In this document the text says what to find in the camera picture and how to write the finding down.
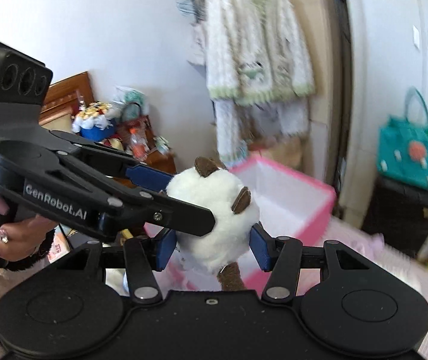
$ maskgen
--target human hand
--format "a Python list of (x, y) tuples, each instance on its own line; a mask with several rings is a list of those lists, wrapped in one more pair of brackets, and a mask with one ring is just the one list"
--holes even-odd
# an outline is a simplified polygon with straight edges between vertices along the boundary
[[(8, 210), (8, 205), (0, 196), (0, 214), (5, 215)], [(44, 241), (46, 233), (56, 226), (56, 222), (40, 215), (17, 223), (5, 223), (0, 228), (0, 258), (19, 261), (29, 257)]]

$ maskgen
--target blue gripper pad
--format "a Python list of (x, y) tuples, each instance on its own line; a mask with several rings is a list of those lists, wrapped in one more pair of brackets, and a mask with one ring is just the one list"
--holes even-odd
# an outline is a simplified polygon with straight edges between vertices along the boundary
[(177, 245), (177, 236), (175, 230), (168, 230), (159, 240), (156, 248), (156, 270), (163, 271), (169, 262), (169, 259)]
[(165, 191), (173, 175), (139, 164), (138, 166), (128, 168), (126, 170), (126, 177), (134, 185), (160, 192)]
[(274, 261), (273, 258), (269, 255), (267, 242), (254, 226), (251, 228), (249, 246), (257, 260), (257, 263), (259, 264), (259, 267), (264, 272), (272, 271), (274, 268)]

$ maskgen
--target plastic bottle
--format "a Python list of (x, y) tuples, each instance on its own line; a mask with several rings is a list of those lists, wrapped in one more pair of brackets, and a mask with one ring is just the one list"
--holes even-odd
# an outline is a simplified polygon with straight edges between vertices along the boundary
[(138, 128), (131, 128), (129, 132), (131, 133), (132, 156), (139, 161), (145, 161), (148, 150), (145, 134)]

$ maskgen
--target white fur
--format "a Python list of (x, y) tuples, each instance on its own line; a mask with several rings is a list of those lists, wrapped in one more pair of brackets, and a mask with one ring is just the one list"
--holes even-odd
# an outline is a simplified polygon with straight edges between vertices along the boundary
[(181, 253), (196, 268), (217, 274), (249, 250), (249, 232), (259, 221), (259, 207), (251, 197), (243, 212), (234, 214), (231, 210), (243, 187), (227, 170), (219, 169), (203, 178), (195, 168), (174, 176), (167, 186), (170, 197), (208, 208), (214, 214), (215, 227), (204, 237), (177, 232)]

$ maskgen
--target plush toy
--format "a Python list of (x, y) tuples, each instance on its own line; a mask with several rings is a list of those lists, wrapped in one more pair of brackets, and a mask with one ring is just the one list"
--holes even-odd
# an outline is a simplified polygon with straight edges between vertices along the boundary
[(196, 237), (177, 233), (181, 254), (192, 266), (217, 275), (223, 291), (245, 289), (237, 259), (249, 249), (249, 232), (259, 207), (241, 180), (212, 160), (198, 157), (193, 168), (174, 176), (166, 189), (175, 199), (208, 208), (216, 224)]

